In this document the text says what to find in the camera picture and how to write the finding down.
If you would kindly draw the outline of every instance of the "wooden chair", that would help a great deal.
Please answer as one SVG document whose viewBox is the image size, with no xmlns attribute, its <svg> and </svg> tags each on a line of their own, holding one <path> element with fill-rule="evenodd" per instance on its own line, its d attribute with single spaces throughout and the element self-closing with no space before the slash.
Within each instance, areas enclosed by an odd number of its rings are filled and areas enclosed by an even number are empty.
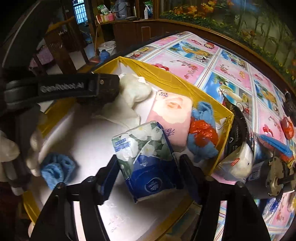
<svg viewBox="0 0 296 241">
<path fill-rule="evenodd" d="M 60 31 L 62 30 L 62 25 L 66 25 L 68 27 L 68 30 L 70 30 L 73 34 L 75 44 L 81 52 L 82 57 L 86 63 L 79 70 L 76 70 L 67 49 L 64 47 L 62 37 L 59 35 Z M 74 16 L 72 16 L 68 20 L 61 21 L 49 26 L 46 32 L 46 35 L 44 37 L 45 43 L 63 74 L 75 74 L 77 73 L 77 71 L 87 72 L 94 65 L 94 63 L 89 62 L 80 38 L 81 33 Z"/>
</svg>

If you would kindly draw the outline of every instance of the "blue jug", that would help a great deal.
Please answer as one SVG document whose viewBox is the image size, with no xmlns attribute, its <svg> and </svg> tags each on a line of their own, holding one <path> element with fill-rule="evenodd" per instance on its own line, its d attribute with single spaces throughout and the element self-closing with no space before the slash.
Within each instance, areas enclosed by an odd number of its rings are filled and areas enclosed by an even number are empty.
<svg viewBox="0 0 296 241">
<path fill-rule="evenodd" d="M 101 62 L 104 62 L 109 57 L 110 57 L 110 54 L 105 49 L 103 49 L 100 54 Z"/>
</svg>

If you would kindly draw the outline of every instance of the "red plastic package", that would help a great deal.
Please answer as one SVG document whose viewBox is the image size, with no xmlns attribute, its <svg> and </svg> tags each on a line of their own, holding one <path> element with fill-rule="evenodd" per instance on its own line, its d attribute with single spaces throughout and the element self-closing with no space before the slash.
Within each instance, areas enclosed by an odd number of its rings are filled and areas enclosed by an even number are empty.
<svg viewBox="0 0 296 241">
<path fill-rule="evenodd" d="M 191 119 L 189 133 L 194 135 L 195 144 L 204 147 L 209 141 L 214 145 L 218 143 L 218 134 L 216 130 L 204 120 Z"/>
<path fill-rule="evenodd" d="M 285 133 L 286 138 L 288 140 L 292 139 L 294 136 L 294 127 L 287 117 L 284 117 L 281 120 L 281 127 Z"/>
</svg>

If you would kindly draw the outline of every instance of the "pink tissue pack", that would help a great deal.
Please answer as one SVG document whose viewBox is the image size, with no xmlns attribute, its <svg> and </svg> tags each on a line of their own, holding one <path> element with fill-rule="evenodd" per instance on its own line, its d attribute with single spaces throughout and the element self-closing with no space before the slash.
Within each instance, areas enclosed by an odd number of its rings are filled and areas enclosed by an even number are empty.
<svg viewBox="0 0 296 241">
<path fill-rule="evenodd" d="M 186 96 L 159 90 L 147 122 L 157 121 L 163 126 L 174 151 L 181 152 L 186 147 L 192 100 Z"/>
</svg>

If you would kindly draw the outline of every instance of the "patterned tablecloth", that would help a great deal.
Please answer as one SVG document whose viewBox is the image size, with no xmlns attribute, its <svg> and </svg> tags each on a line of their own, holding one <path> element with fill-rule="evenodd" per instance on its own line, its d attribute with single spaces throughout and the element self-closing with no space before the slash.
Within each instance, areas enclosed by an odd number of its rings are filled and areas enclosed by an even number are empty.
<svg viewBox="0 0 296 241">
<path fill-rule="evenodd" d="M 280 125 L 280 120 L 286 116 L 282 106 L 284 94 L 265 75 L 238 56 L 193 33 L 182 32 L 144 46 L 126 57 L 169 71 L 202 89 L 220 103 L 223 101 L 221 93 L 224 93 L 243 111 L 254 132 L 273 136 L 295 152 L 296 131 L 294 138 L 288 141 Z M 264 158 L 264 153 L 255 142 L 255 162 Z M 289 194 L 284 194 L 277 211 L 266 220 L 274 240 L 279 240 L 293 220 L 294 214 L 287 211 L 288 201 Z M 227 202 L 221 202 L 214 241 L 222 238 L 226 206 Z M 173 228 L 171 234 L 163 238 L 170 240 L 169 236 L 176 231 Z"/>
</svg>

